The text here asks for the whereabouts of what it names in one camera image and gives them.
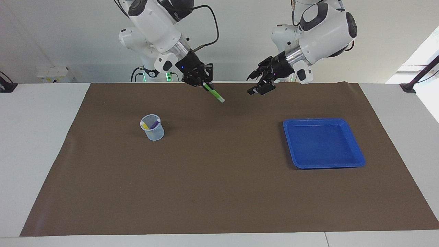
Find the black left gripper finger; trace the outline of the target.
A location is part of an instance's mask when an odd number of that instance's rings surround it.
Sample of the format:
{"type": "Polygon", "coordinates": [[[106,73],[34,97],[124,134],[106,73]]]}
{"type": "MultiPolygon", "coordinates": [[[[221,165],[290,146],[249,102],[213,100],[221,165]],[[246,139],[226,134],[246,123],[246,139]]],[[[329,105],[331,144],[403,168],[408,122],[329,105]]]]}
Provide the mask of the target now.
{"type": "Polygon", "coordinates": [[[260,79],[255,86],[247,90],[247,93],[264,95],[274,89],[276,89],[276,85],[273,80],[260,79]]]}
{"type": "Polygon", "coordinates": [[[261,75],[263,75],[264,72],[268,72],[270,70],[270,64],[271,64],[271,60],[273,57],[268,57],[266,59],[264,59],[263,61],[261,61],[258,64],[257,69],[255,69],[253,72],[251,72],[248,75],[248,80],[249,79],[256,79],[259,78],[261,75]]]}

